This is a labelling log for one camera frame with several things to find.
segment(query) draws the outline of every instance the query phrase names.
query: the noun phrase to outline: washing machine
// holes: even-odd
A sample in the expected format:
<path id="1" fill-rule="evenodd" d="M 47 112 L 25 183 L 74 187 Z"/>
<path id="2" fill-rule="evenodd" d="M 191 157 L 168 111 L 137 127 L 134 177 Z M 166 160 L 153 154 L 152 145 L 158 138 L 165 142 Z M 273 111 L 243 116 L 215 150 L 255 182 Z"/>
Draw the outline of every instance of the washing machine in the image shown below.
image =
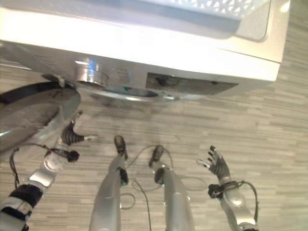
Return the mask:
<path id="1" fill-rule="evenodd" d="M 276 80 L 289 0 L 2 0 L 1 65 L 129 101 L 232 95 Z"/>

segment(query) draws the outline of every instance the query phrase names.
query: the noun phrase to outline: black panel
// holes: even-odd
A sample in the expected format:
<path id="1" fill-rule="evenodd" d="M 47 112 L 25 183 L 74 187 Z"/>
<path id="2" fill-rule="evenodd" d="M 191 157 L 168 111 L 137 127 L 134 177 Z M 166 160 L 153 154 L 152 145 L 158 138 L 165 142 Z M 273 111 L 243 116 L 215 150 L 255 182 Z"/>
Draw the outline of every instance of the black panel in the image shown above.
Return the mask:
<path id="1" fill-rule="evenodd" d="M 146 81 L 147 89 L 196 95 L 215 95 L 236 85 L 238 84 L 203 79 L 181 78 L 156 73 L 148 73 Z"/>

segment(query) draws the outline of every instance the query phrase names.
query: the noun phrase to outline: wooden floor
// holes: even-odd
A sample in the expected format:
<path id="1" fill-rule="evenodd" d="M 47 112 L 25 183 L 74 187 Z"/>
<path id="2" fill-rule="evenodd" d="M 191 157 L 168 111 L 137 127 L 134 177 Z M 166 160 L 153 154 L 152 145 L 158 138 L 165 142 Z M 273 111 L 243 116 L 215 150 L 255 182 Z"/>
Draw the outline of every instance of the wooden floor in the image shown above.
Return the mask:
<path id="1" fill-rule="evenodd" d="M 252 182 L 258 191 L 259 226 L 267 231 L 308 230 L 308 1 L 292 1 L 284 59 L 276 83 L 249 93 L 197 102 L 168 105 L 95 101 L 83 95 L 84 115 L 76 130 L 97 134 L 96 141 L 75 145 L 81 153 L 56 180 L 36 207 L 29 221 L 32 231 L 87 231 L 93 202 L 100 183 L 115 156 L 113 137 L 124 136 L 129 160 L 145 146 L 163 144 L 173 156 L 180 176 L 201 177 L 208 184 L 216 178 L 198 167 L 196 158 L 206 158 L 211 144 L 227 160 L 236 180 Z M 0 91 L 43 81 L 38 74 L 1 67 Z M 144 152 L 128 170 L 145 189 L 155 187 L 147 167 L 150 151 Z M 17 166 L 25 177 L 42 160 L 43 152 L 33 149 L 33 158 Z M 13 190 L 8 163 L 0 165 L 0 196 Z M 194 179 L 188 188 L 202 189 Z M 131 185 L 122 189 L 136 196 L 131 210 L 122 210 L 122 230 L 148 230 L 146 203 Z M 251 211 L 254 195 L 243 186 Z M 165 230 L 163 189 L 148 192 L 153 231 Z M 228 231 L 219 202 L 207 192 L 189 192 L 197 231 Z M 123 206 L 130 205 L 123 197 Z"/>

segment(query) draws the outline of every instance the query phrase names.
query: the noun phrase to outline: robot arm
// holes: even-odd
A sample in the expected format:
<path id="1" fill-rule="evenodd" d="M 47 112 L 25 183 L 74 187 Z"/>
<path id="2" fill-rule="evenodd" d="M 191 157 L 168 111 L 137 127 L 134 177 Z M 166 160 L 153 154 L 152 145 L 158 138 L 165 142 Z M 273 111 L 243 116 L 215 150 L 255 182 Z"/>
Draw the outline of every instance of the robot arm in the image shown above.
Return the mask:
<path id="1" fill-rule="evenodd" d="M 199 165 L 208 168 L 219 180 L 219 185 L 211 184 L 209 186 L 209 195 L 211 198 L 220 200 L 220 205 L 228 218 L 232 231 L 260 231 L 257 226 L 257 217 L 254 218 L 247 209 L 245 199 L 238 190 L 238 183 L 231 180 L 225 160 L 214 146 L 211 146 L 210 150 L 209 162 L 197 160 Z"/>
<path id="2" fill-rule="evenodd" d="M 75 119 L 81 112 L 71 120 L 70 124 L 62 131 L 52 149 L 50 149 L 40 166 L 30 174 L 23 184 L 19 185 L 0 206 L 0 231 L 28 231 L 26 221 L 32 214 L 32 210 L 46 193 L 55 180 L 57 173 L 62 170 L 68 162 L 77 161 L 79 154 L 76 151 L 68 151 L 72 143 L 90 140 L 94 136 L 80 136 L 73 131 Z"/>

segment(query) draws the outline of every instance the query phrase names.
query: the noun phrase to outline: cable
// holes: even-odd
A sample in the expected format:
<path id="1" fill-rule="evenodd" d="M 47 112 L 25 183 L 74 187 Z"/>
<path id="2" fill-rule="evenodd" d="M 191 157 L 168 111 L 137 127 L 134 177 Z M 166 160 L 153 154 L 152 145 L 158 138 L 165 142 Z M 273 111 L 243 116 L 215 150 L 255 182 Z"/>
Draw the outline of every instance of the cable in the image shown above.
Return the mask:
<path id="1" fill-rule="evenodd" d="M 144 195 L 144 197 L 145 197 L 146 206 L 147 206 L 147 208 L 148 208 L 149 227 L 150 227 L 150 231 L 152 231 L 151 215 L 150 215 L 150 207 L 149 207 L 149 200 L 148 200 L 148 197 L 147 197 L 147 195 L 145 194 L 145 191 L 143 190 L 143 188 L 141 187 L 141 185 L 140 185 L 136 180 L 134 180 L 132 183 L 134 183 L 134 182 L 139 186 L 139 188 L 141 189 L 141 191 L 142 191 L 142 193 L 143 193 L 143 195 Z"/>
<path id="2" fill-rule="evenodd" d="M 203 192 L 204 190 L 207 189 L 207 183 L 203 179 L 201 179 L 200 177 L 180 177 L 180 179 L 181 180 L 183 180 L 183 179 L 196 179 L 196 180 L 198 180 L 198 181 L 200 181 L 200 182 L 202 182 L 204 184 L 204 188 L 203 189 L 190 189 L 190 188 L 187 188 L 186 186 L 184 186 L 187 191 Z"/>
<path id="3" fill-rule="evenodd" d="M 253 185 L 252 183 L 247 182 L 247 181 L 244 181 L 244 180 L 239 181 L 239 182 L 230 181 L 230 182 L 228 182 L 228 183 L 222 185 L 224 189 L 223 189 L 222 191 L 220 191 L 220 192 L 218 193 L 218 195 L 221 194 L 221 193 L 223 193 L 223 192 L 226 192 L 226 191 L 229 191 L 229 190 L 233 190 L 234 188 L 240 188 L 240 187 L 243 186 L 244 184 L 249 185 L 249 187 L 254 191 L 255 200 L 256 200 L 256 207 L 255 207 L 254 220 L 255 220 L 256 223 L 257 223 L 258 214 L 259 214 L 259 201 L 258 201 L 257 190 L 256 190 L 256 188 L 254 187 L 254 185 Z"/>
<path id="4" fill-rule="evenodd" d="M 129 206 L 129 207 L 121 207 L 121 209 L 123 209 L 123 210 L 129 210 L 129 209 L 131 209 L 131 208 L 133 208 L 134 206 L 135 206 L 135 204 L 136 204 L 136 198 L 135 198 L 135 196 L 133 195 L 133 194 L 131 194 L 131 193 L 122 193 L 121 195 L 120 195 L 120 197 L 121 196 L 124 196 L 124 195 L 128 195 L 128 196 L 131 196 L 132 198 L 133 198 L 133 204 L 131 205 L 131 206 Z"/>
<path id="5" fill-rule="evenodd" d="M 15 166 L 14 156 L 15 156 L 15 153 L 19 151 L 19 148 L 23 147 L 23 146 L 37 146 L 37 147 L 40 147 L 40 148 L 43 148 L 43 149 L 47 150 L 49 153 L 50 152 L 54 152 L 53 150 L 48 148 L 46 145 L 41 145 L 41 144 L 37 144 L 37 143 L 25 143 L 25 144 L 21 144 L 17 148 L 15 148 L 13 150 L 12 154 L 10 155 L 10 159 L 9 159 L 10 168 L 11 168 L 12 173 L 14 175 L 14 186 L 15 186 L 15 189 L 17 189 L 17 184 L 19 184 L 19 178 L 18 178 L 18 173 L 17 173 L 16 166 Z"/>
<path id="6" fill-rule="evenodd" d="M 131 186 L 132 186 L 136 191 L 141 192 L 140 189 L 138 189 L 138 188 L 135 187 L 134 181 L 131 183 Z M 160 189 L 161 187 L 162 187 L 162 185 L 158 185 L 156 188 L 148 189 L 148 190 L 143 190 L 143 191 L 145 191 L 146 193 L 147 193 L 147 192 L 152 192 L 152 191 L 155 191 L 155 190 L 157 190 L 157 189 Z"/>
<path id="7" fill-rule="evenodd" d="M 241 183 L 242 183 L 242 185 L 243 185 L 243 184 L 249 185 L 249 187 L 254 191 L 255 199 L 256 199 L 256 208 L 255 208 L 255 216 L 254 216 L 254 219 L 255 219 L 255 221 L 256 221 L 256 223 L 257 223 L 257 221 L 258 221 L 258 214 L 259 214 L 259 201 L 258 201 L 257 190 L 256 190 L 256 188 L 253 186 L 253 184 L 250 183 L 250 182 L 247 182 L 247 181 L 244 181 L 244 180 L 243 180 L 243 181 L 241 181 Z"/>
<path id="8" fill-rule="evenodd" d="M 140 156 L 145 150 L 147 150 L 147 149 L 149 149 L 149 148 L 152 148 L 152 147 L 156 147 L 156 146 L 157 146 L 157 145 L 153 144 L 153 145 L 149 145 L 149 146 L 146 146 L 145 148 L 143 148 L 143 149 L 135 156 L 135 158 L 125 167 L 125 169 L 128 169 L 131 165 L 133 165 L 133 164 L 136 162 L 136 160 L 139 158 L 139 156 Z M 165 152 L 167 153 L 167 155 L 169 156 L 169 158 L 170 158 L 170 165 L 171 165 L 171 167 L 173 168 L 173 159 L 172 159 L 172 156 L 171 156 L 171 154 L 170 154 L 170 152 L 169 152 L 168 149 L 164 148 L 164 150 L 165 150 Z"/>
<path id="9" fill-rule="evenodd" d="M 157 145 L 155 145 L 155 144 L 153 144 L 153 145 L 149 145 L 149 146 L 146 146 L 145 148 L 143 148 L 135 157 L 134 157 L 134 159 L 126 166 L 126 169 L 128 169 L 130 166 L 132 166 L 136 161 L 137 161 L 137 159 L 139 158 L 139 156 L 145 151 L 145 150 L 147 150 L 147 149 L 149 149 L 149 148 L 152 148 L 152 147 L 156 147 Z M 168 157 L 169 157 L 169 159 L 170 159 L 170 166 L 171 166 L 171 168 L 174 168 L 174 166 L 173 166 L 173 158 L 172 158 L 172 155 L 170 154 L 170 152 L 169 152 L 169 150 L 167 149 L 167 148 L 164 148 L 164 150 L 165 150 L 165 152 L 167 153 L 167 155 L 168 155 Z M 197 180 L 199 180 L 200 182 L 202 182 L 202 183 L 204 183 L 204 185 L 205 185 L 205 187 L 203 188 L 203 189 L 201 189 L 201 190 L 196 190 L 196 189 L 189 189 L 189 188 L 187 188 L 187 187 L 185 187 L 186 188 L 186 190 L 187 191 L 191 191 L 191 192 L 202 192 L 202 191 L 204 191 L 204 190 L 206 190 L 207 189 L 207 183 L 203 180 L 203 179 L 201 179 L 201 178 L 199 178 L 199 177 L 181 177 L 181 179 L 197 179 Z M 132 187 L 135 189 L 135 190 L 137 190 L 137 191 L 140 191 L 138 188 L 136 188 L 136 186 L 134 185 L 134 183 L 132 182 Z M 153 188 L 153 189 L 149 189 L 149 190 L 144 190 L 145 192 L 152 192 L 152 191 L 155 191 L 155 190 L 157 190 L 157 189 L 160 189 L 162 187 L 162 185 L 159 185 L 159 186 L 157 186 L 156 188 Z"/>

